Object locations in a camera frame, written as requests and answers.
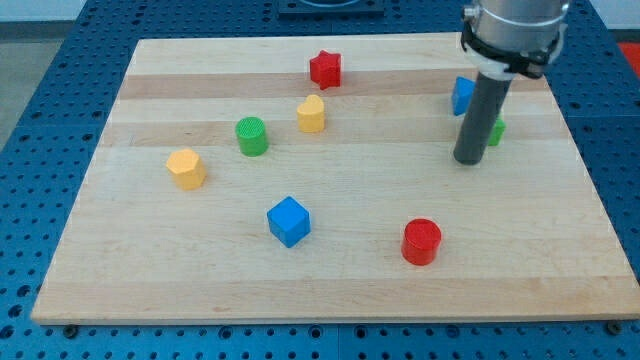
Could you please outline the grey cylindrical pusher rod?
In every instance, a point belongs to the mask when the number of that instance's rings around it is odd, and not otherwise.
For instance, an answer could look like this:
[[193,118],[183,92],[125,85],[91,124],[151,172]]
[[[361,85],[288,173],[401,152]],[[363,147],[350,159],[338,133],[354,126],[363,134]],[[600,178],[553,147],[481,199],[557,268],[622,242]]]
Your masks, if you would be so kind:
[[478,74],[453,150],[460,164],[476,165],[482,160],[510,85],[510,80]]

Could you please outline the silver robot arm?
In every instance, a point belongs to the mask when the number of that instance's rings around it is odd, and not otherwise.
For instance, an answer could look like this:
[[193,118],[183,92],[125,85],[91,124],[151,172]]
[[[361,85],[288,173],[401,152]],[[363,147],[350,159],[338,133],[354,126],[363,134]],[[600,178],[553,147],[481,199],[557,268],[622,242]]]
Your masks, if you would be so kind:
[[453,150],[457,162],[481,162],[515,76],[539,79],[559,56],[570,4],[474,0],[463,7],[460,44],[478,75]]

